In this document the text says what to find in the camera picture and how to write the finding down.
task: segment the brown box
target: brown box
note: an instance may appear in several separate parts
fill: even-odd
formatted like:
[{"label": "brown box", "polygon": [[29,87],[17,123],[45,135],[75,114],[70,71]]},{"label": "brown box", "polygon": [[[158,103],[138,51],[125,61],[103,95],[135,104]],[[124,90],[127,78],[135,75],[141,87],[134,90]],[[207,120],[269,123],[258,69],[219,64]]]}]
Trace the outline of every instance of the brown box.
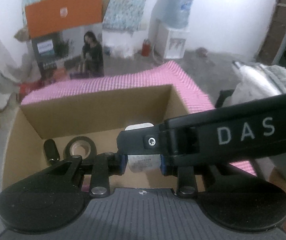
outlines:
[{"label": "brown box", "polygon": [[41,0],[25,7],[31,38],[101,23],[110,0]]},{"label": "brown box", "polygon": [[[112,90],[70,96],[21,106],[16,115],[6,153],[3,188],[48,166],[43,143],[53,138],[61,156],[75,136],[88,136],[97,153],[117,152],[116,138],[125,127],[188,114],[171,85]],[[160,170],[111,176],[114,187],[171,187],[177,179]]]}]

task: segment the black tape roll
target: black tape roll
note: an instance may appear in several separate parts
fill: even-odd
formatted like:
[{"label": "black tape roll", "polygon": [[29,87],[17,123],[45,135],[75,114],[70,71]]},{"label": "black tape roll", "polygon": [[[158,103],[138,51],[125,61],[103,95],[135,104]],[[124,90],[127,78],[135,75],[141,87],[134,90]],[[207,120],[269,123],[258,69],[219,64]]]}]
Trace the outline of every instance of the black tape roll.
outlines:
[{"label": "black tape roll", "polygon": [[85,150],[87,147],[91,148],[91,151],[89,151],[88,149],[88,153],[86,154],[84,158],[82,156],[83,160],[96,156],[97,151],[96,151],[95,143],[86,136],[78,136],[78,137],[73,138],[65,147],[65,150],[64,150],[65,158],[75,155],[73,154],[73,151],[77,147],[83,147]]},{"label": "black tape roll", "polygon": [[56,147],[56,143],[52,140],[46,140],[43,144],[43,149],[45,156],[47,157],[48,162],[53,165],[60,161],[60,154],[58,148]]}]

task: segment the pink textured mat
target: pink textured mat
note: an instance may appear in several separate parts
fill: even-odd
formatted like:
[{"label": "pink textured mat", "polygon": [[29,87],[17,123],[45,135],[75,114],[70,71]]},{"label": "pink textured mat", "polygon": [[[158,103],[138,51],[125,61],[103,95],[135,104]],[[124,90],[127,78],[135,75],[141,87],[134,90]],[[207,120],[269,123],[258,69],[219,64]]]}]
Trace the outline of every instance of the pink textured mat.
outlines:
[{"label": "pink textured mat", "polygon": [[[191,113],[213,109],[208,96],[174,61],[136,74],[55,83],[32,91],[23,99],[22,105],[84,93],[168,84],[175,86]],[[234,163],[233,165],[255,175],[248,161]]]}]

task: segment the poster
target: poster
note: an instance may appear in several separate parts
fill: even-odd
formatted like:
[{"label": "poster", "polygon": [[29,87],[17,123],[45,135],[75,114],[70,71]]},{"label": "poster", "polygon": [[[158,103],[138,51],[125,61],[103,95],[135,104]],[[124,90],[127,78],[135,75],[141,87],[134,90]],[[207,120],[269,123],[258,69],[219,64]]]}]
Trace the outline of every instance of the poster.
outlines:
[{"label": "poster", "polygon": [[44,85],[104,76],[102,23],[34,38],[32,47]]}]

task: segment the woman on box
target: woman on box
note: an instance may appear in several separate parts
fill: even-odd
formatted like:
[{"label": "woman on box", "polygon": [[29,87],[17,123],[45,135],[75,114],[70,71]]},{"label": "woman on box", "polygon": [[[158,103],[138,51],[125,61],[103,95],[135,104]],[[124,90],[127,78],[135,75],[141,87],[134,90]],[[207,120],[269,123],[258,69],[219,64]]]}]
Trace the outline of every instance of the woman on box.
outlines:
[{"label": "woman on box", "polygon": [[80,67],[82,68],[80,72],[88,71],[91,77],[104,76],[102,46],[93,32],[84,35]]}]

